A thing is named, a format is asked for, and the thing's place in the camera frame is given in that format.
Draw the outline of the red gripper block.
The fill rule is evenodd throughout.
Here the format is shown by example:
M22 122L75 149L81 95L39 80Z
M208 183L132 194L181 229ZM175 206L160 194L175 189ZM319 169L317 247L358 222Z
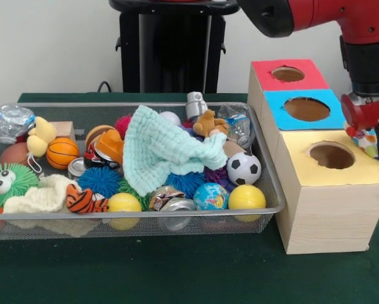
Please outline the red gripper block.
M379 97L361 97L343 94L341 107L347 123L356 130L376 127L379 157Z

